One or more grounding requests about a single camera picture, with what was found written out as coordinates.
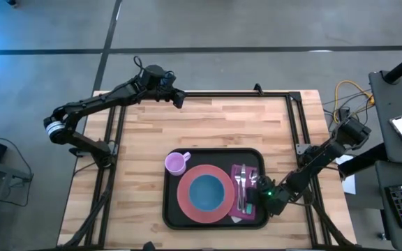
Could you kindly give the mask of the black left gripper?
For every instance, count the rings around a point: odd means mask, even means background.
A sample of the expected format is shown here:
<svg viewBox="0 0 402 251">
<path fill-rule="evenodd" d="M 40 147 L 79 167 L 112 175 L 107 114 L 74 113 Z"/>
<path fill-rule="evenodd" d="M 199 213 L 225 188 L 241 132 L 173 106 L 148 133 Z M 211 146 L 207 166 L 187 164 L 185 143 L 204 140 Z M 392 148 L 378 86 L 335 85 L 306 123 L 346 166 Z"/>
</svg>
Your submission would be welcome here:
<svg viewBox="0 0 402 251">
<path fill-rule="evenodd" d="M 158 65 L 147 66 L 140 77 L 140 83 L 147 89 L 146 97 L 154 100 L 173 100 L 173 105 L 181 109 L 186 93 L 174 89 L 176 76 Z"/>
</svg>

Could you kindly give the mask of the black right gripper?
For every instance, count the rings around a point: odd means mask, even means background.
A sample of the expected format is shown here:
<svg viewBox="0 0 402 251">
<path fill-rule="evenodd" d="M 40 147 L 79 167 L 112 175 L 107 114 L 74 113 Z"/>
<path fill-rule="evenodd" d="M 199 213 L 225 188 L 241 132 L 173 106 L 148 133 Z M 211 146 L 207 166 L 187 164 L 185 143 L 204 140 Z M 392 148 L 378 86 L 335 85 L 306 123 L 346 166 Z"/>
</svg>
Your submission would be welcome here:
<svg viewBox="0 0 402 251">
<path fill-rule="evenodd" d="M 275 180 L 268 176 L 260 176 L 257 188 L 246 189 L 246 205 L 257 206 L 260 203 L 270 215 L 280 215 L 288 204 L 289 193 L 282 185 L 276 185 Z"/>
</svg>

